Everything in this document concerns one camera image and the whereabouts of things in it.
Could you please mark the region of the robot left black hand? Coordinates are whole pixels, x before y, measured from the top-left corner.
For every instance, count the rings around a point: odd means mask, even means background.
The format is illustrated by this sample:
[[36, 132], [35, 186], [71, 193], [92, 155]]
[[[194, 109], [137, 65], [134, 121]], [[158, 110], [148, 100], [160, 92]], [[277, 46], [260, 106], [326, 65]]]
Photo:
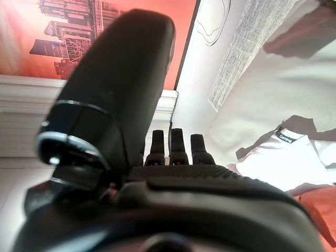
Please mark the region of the robot left black hand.
[[141, 165], [145, 136], [174, 50], [173, 21], [134, 9], [94, 42], [35, 137], [54, 166], [27, 190], [13, 251], [323, 251], [307, 211], [290, 195], [218, 166], [181, 131], [173, 162]]

